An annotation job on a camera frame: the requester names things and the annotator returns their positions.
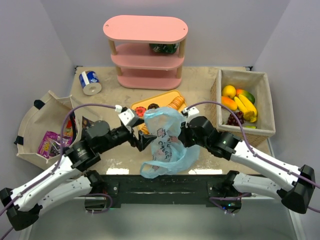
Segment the light blue plastic bag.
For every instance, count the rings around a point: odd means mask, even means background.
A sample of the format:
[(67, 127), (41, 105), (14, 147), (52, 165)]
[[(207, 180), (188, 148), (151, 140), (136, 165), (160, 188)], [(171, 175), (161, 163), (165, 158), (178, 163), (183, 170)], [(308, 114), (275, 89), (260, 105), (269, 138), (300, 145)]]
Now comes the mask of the light blue plastic bag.
[(189, 169), (199, 158), (200, 147), (185, 147), (178, 139), (184, 117), (174, 108), (149, 109), (144, 114), (148, 132), (156, 136), (150, 144), (152, 160), (140, 167), (140, 175), (154, 179), (162, 175), (174, 175)]

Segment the orange yellow mango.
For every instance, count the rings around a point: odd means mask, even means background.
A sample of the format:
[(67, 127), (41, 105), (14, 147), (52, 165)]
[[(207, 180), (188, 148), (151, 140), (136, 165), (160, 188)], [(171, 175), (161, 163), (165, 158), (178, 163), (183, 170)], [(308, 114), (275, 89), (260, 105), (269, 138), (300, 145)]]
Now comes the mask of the orange yellow mango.
[(227, 96), (221, 96), (221, 103), (232, 111), (236, 111), (238, 109), (237, 103)]

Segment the purple snack packet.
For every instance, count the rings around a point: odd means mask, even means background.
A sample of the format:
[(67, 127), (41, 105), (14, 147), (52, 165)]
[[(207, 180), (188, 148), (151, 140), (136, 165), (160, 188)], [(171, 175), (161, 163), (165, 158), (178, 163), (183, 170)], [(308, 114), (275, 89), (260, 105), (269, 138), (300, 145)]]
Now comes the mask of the purple snack packet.
[(38, 147), (37, 153), (46, 159), (50, 159), (60, 154), (60, 148), (62, 143), (65, 147), (68, 147), (72, 143), (72, 138), (63, 136), (60, 134), (47, 131), (44, 134), (42, 141)]

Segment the beige canvas tote bag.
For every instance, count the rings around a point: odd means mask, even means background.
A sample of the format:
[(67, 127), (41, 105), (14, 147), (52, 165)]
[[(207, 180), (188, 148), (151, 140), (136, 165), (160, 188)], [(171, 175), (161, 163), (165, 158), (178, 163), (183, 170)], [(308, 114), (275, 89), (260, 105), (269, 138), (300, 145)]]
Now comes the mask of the beige canvas tote bag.
[(58, 97), (48, 91), (23, 117), (15, 140), (17, 156), (42, 170), (48, 169), (58, 159), (49, 159), (38, 154), (38, 147), (47, 131), (59, 134), (68, 112), (82, 103), (73, 96)]

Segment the red-brown chip bag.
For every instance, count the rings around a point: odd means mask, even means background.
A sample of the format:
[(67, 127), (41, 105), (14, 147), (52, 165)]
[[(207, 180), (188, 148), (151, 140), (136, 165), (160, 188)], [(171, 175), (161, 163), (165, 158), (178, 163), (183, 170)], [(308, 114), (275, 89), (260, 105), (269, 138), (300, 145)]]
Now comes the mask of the red-brown chip bag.
[(82, 124), (81, 124), (81, 135), (83, 136), (85, 131), (90, 128), (94, 122), (86, 117), (82, 117)]

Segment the red snack packet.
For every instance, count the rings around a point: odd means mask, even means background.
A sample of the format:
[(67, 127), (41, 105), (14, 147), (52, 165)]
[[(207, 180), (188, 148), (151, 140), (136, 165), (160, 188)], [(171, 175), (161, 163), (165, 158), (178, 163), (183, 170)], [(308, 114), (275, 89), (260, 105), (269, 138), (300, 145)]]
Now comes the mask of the red snack packet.
[(67, 123), (64, 125), (63, 135), (71, 138), (74, 136), (74, 133), (77, 133), (76, 125), (72, 120), (69, 119)]

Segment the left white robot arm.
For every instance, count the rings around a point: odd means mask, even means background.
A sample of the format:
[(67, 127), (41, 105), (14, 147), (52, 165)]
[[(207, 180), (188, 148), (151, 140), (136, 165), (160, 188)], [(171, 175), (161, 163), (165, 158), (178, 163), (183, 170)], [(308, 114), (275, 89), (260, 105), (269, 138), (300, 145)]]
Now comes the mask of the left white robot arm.
[(123, 124), (111, 129), (106, 121), (96, 121), (82, 131), (81, 140), (67, 149), (60, 161), (18, 188), (3, 188), (1, 212), (6, 213), (14, 230), (26, 229), (54, 206), (101, 193), (105, 183), (97, 171), (89, 168), (100, 161), (102, 153), (125, 142), (141, 152), (156, 138), (142, 131), (135, 136), (133, 129)]

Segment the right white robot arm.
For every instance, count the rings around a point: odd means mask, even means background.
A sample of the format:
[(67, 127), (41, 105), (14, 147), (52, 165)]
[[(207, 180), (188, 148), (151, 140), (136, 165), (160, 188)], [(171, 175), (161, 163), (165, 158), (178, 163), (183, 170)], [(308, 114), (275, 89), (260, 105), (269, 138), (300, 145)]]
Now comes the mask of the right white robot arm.
[(299, 214), (310, 209), (316, 179), (315, 171), (308, 165), (301, 167), (282, 162), (249, 145), (230, 132), (219, 132), (204, 116), (184, 121), (179, 140), (185, 147), (200, 146), (217, 158), (242, 164), (262, 177), (243, 173), (232, 174), (227, 183), (240, 193), (256, 193), (279, 199), (281, 203)]

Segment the chocolate donut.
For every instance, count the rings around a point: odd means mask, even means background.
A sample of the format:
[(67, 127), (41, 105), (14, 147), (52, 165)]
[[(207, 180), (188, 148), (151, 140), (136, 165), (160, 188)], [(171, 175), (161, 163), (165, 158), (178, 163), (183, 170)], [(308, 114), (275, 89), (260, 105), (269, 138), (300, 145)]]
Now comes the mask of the chocolate donut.
[(148, 110), (155, 110), (155, 109), (158, 109), (160, 106), (156, 103), (151, 103), (149, 106), (148, 106)]

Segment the yellow plastic tray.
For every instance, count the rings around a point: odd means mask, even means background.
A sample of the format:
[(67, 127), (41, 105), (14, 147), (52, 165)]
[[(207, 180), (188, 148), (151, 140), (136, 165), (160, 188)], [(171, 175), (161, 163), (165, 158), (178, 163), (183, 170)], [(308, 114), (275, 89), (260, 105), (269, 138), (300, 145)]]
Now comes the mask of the yellow plastic tray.
[[(156, 96), (149, 97), (144, 100), (135, 102), (131, 105), (130, 108), (135, 111), (136, 107), (145, 107), (146, 110), (148, 110), (148, 106), (152, 103), (158, 104), (159, 107), (166, 107), (175, 97), (178, 97), (178, 96), (182, 96), (182, 94), (178, 90), (170, 90), (165, 93), (161, 93)], [(186, 107), (187, 107), (187, 103), (184, 99), (184, 104), (177, 111), (181, 112)]]

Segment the long baguette bread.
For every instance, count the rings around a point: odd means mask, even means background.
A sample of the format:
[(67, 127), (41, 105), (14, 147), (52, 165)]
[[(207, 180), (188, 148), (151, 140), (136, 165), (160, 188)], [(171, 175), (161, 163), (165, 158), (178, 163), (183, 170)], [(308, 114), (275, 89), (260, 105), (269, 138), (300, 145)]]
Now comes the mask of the long baguette bread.
[[(179, 110), (184, 103), (185, 103), (185, 98), (183, 96), (177, 96), (167, 105), (167, 107), (175, 110)], [(143, 124), (140, 130), (144, 134), (149, 134), (148, 128), (145, 123)]]

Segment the blue white paper roll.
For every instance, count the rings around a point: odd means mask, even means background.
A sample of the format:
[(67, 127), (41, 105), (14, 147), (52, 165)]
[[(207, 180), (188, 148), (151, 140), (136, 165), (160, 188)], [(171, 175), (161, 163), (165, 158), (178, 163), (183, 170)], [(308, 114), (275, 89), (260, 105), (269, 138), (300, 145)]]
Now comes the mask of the blue white paper roll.
[(83, 71), (78, 78), (85, 95), (93, 96), (102, 90), (102, 85), (94, 71)]

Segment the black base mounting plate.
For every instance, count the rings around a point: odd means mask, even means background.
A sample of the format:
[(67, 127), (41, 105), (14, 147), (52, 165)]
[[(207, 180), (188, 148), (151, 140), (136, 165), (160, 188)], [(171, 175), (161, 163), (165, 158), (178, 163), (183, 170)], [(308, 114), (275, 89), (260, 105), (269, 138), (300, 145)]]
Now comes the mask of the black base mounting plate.
[(106, 207), (120, 208), (124, 204), (205, 205), (236, 212), (242, 206), (241, 192), (232, 186), (236, 171), (218, 175), (162, 175), (153, 179), (141, 175), (103, 175), (104, 187), (94, 194), (108, 194), (84, 199), (87, 210)]

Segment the green snack packet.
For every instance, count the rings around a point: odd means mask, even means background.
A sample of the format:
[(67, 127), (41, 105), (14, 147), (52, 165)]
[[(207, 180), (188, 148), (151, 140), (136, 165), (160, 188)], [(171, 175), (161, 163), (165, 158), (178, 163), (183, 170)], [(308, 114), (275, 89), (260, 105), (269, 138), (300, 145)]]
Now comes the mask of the green snack packet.
[(174, 43), (174, 44), (150, 43), (149, 47), (155, 53), (174, 54), (177, 51), (179, 45), (180, 45), (179, 43)]

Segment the aluminium frame rail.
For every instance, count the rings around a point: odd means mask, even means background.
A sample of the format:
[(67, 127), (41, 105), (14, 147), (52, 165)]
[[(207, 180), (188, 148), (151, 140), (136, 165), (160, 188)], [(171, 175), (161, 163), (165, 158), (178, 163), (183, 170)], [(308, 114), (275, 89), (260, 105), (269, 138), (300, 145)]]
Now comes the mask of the aluminium frame rail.
[[(102, 193), (105, 185), (106, 183), (101, 180), (93, 182), (89, 180), (88, 177), (81, 176), (72, 182), (63, 183), (49, 191), (38, 203), (41, 205), (49, 202), (57, 203), (59, 201), (63, 203), (79, 196)], [(230, 189), (238, 193), (243, 193), (244, 195), (258, 194), (277, 200), (281, 199), (279, 196), (280, 186), (264, 177), (239, 173), (235, 176), (231, 184), (223, 182), (218, 186), (221, 187), (222, 190)]]

